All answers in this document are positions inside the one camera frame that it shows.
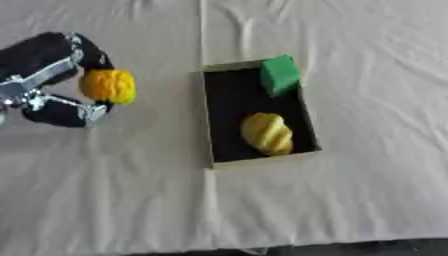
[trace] white tablecloth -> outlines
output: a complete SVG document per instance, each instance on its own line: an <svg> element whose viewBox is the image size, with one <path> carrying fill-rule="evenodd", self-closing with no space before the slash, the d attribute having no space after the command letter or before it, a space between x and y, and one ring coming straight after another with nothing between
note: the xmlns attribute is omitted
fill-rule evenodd
<svg viewBox="0 0 448 256"><path fill-rule="evenodd" d="M85 34L138 99L87 130L0 127L0 254L448 236L444 0L4 0L0 47ZM289 53L323 151L205 170L202 65ZM59 86L77 94L77 82Z"/></svg>

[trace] yellow toy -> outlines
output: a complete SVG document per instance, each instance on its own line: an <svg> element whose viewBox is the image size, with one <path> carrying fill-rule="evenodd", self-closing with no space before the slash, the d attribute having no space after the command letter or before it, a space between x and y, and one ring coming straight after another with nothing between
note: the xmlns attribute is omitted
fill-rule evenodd
<svg viewBox="0 0 448 256"><path fill-rule="evenodd" d="M129 104L136 89L131 73L124 70L91 70L80 81L81 92L95 101Z"/></svg>
<svg viewBox="0 0 448 256"><path fill-rule="evenodd" d="M256 113L241 124L241 135L265 155L286 155L293 149L292 131L277 114Z"/></svg>

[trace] toy croissant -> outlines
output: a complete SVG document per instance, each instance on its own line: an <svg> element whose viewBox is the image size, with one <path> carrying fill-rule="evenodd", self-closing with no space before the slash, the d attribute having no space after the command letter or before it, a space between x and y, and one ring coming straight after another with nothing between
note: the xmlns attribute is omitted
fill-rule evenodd
<svg viewBox="0 0 448 256"><path fill-rule="evenodd" d="M277 114L256 113L241 124L241 136L265 155L286 155L293 149L292 131Z"/></svg>
<svg viewBox="0 0 448 256"><path fill-rule="evenodd" d="M84 69L80 89L93 104L43 91L73 77L78 67ZM21 109L33 122L90 126L114 104L131 103L135 93L132 75L115 70L105 52L77 33L47 32L0 51L0 105Z"/></svg>

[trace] green sponge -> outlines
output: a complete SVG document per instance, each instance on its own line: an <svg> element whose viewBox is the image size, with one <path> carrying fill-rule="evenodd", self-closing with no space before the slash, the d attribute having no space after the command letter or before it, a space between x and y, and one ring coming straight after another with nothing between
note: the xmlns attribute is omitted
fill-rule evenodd
<svg viewBox="0 0 448 256"><path fill-rule="evenodd" d="M261 84L271 97L295 88L299 84L300 71L289 55L282 55L261 63Z"/></svg>

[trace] box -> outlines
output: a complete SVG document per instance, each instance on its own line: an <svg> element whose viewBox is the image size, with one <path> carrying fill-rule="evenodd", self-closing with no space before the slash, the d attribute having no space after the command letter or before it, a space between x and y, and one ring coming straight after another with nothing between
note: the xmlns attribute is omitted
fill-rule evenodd
<svg viewBox="0 0 448 256"><path fill-rule="evenodd" d="M261 61L207 66L202 72L208 139L213 168L261 163L321 148L315 137L300 86L271 98L261 85ZM240 135L242 120L257 112L277 113L293 131L293 151L269 157L248 145Z"/></svg>

